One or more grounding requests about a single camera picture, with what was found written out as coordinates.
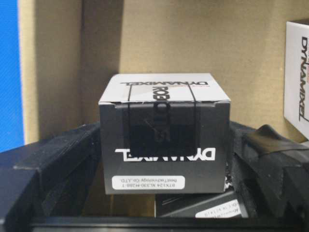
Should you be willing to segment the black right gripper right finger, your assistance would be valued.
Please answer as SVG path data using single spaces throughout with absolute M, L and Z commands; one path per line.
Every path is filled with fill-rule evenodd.
M 229 127 L 229 173 L 249 217 L 281 218 L 309 230 L 309 147 L 277 133 L 270 125 Z

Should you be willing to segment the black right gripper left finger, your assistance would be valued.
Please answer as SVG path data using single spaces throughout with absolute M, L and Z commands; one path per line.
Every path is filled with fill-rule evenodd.
M 26 232 L 34 217 L 81 214 L 101 156 L 87 124 L 0 155 L 0 229 Z

